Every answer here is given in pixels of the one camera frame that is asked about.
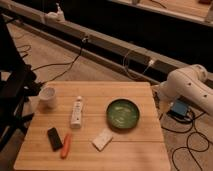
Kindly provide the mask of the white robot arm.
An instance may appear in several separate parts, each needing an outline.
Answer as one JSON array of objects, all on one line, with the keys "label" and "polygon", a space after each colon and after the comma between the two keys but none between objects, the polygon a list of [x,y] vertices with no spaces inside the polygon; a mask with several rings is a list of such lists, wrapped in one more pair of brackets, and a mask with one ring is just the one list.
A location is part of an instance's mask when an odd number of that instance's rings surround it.
[{"label": "white robot arm", "polygon": [[213,89],[204,84],[207,76],[207,70],[199,64],[175,69],[159,84],[158,97],[172,102],[183,96],[213,117]]}]

